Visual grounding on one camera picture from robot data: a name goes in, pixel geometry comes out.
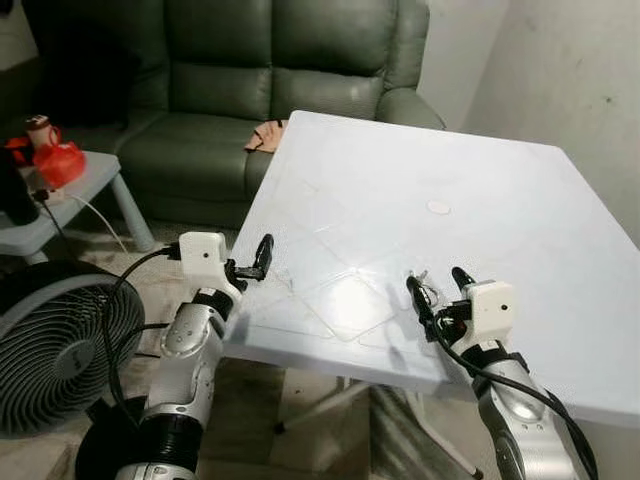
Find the table leg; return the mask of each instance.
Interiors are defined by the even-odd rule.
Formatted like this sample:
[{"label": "table leg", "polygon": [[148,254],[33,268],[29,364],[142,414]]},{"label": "table leg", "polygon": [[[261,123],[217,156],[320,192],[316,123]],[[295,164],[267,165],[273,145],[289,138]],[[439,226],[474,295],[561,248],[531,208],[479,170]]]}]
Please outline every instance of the table leg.
[{"label": "table leg", "polygon": [[155,243],[153,235],[151,235],[151,231],[149,230],[147,223],[144,221],[144,217],[140,213],[135,200],[131,196],[129,187],[124,183],[122,175],[117,174],[113,177],[113,180],[111,180],[111,188],[113,189],[113,194],[115,195],[120,211],[124,216],[124,221],[127,222],[127,228],[129,229],[129,232],[131,232],[138,250],[141,252],[151,250]]},{"label": "table leg", "polygon": [[293,417],[276,424],[274,430],[277,434],[284,433],[287,430],[291,429],[292,427],[295,427],[296,425],[299,425],[301,423],[306,422],[307,420],[317,417],[321,413],[324,413],[327,410],[330,410],[333,407],[340,405],[342,402],[346,402],[347,400],[349,400],[352,397],[355,397],[356,395],[366,390],[367,388],[369,388],[369,384],[366,382],[354,383],[353,385],[346,388],[342,392],[336,393],[335,395],[332,395],[329,398],[326,398],[316,403],[309,410],[298,415],[297,417]]},{"label": "table leg", "polygon": [[42,250],[38,250],[36,253],[32,253],[31,255],[25,255],[22,258],[24,258],[24,260],[29,265],[35,265],[36,263],[43,263],[43,262],[49,261],[49,259],[47,258],[47,256],[44,254]]}]

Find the white plastic table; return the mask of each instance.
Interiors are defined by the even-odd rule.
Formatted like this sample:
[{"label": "white plastic table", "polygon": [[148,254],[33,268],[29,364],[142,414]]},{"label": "white plastic table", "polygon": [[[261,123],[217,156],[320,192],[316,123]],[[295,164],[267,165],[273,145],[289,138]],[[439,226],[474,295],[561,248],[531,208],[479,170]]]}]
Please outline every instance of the white plastic table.
[{"label": "white plastic table", "polygon": [[[81,177],[65,185],[67,195],[75,195],[89,202],[107,185],[111,185],[127,227],[140,251],[153,247],[154,240],[129,188],[120,175],[120,163],[115,155],[84,152],[87,165]],[[84,205],[73,198],[50,207],[51,213],[61,227],[75,217]],[[42,247],[57,234],[55,225],[46,212],[34,222],[22,226],[11,226],[4,212],[0,213],[0,254],[24,257],[28,263],[47,261]]]},{"label": "white plastic table", "polygon": [[405,287],[516,287],[510,348],[581,419],[640,426],[640,254],[556,147],[295,112],[232,252],[275,237],[226,354],[469,395]]}]

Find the sofa armrest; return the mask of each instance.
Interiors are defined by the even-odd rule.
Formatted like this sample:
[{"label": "sofa armrest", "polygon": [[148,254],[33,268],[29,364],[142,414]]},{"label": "sofa armrest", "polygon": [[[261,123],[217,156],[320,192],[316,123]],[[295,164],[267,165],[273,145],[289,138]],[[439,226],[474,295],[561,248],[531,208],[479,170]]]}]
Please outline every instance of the sofa armrest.
[{"label": "sofa armrest", "polygon": [[38,57],[0,72],[0,124],[31,113],[33,92],[42,74]]},{"label": "sofa armrest", "polygon": [[376,120],[436,130],[446,128],[442,118],[411,88],[394,88],[382,95]]}]

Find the small white table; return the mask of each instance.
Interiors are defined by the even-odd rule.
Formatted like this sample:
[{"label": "small white table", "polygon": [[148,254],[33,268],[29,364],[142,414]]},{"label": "small white table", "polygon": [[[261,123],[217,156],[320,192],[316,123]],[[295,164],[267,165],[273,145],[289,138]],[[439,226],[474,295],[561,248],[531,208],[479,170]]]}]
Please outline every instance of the small white table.
[{"label": "small white table", "polygon": [[[97,152],[84,152],[87,166],[83,175],[63,187],[64,192],[75,195],[89,202],[107,185],[111,185],[113,193],[140,251],[148,251],[154,240],[129,188],[120,175],[120,164],[115,155]],[[51,205],[51,213],[61,227],[75,217],[84,205],[73,198],[62,203]],[[41,212],[34,222],[23,226],[11,226],[4,213],[0,213],[0,254],[24,257],[30,263],[47,261],[42,247],[57,234],[55,225]]]},{"label": "small white table", "polygon": [[405,287],[513,284],[510,348],[573,415],[640,426],[640,254],[556,147],[295,112],[232,252],[275,238],[226,354],[468,396]]}]

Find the white wall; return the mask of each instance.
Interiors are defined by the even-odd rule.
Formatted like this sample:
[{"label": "white wall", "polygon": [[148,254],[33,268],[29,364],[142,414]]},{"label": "white wall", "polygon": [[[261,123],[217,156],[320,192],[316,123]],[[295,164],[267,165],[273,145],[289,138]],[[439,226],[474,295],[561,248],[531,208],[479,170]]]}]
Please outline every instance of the white wall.
[{"label": "white wall", "polygon": [[515,0],[471,133],[563,148],[640,245],[640,0]]},{"label": "white wall", "polygon": [[0,17],[0,71],[36,55],[36,44],[18,0],[8,17]]},{"label": "white wall", "polygon": [[431,23],[418,94],[449,130],[464,123],[509,1],[427,1]]}]

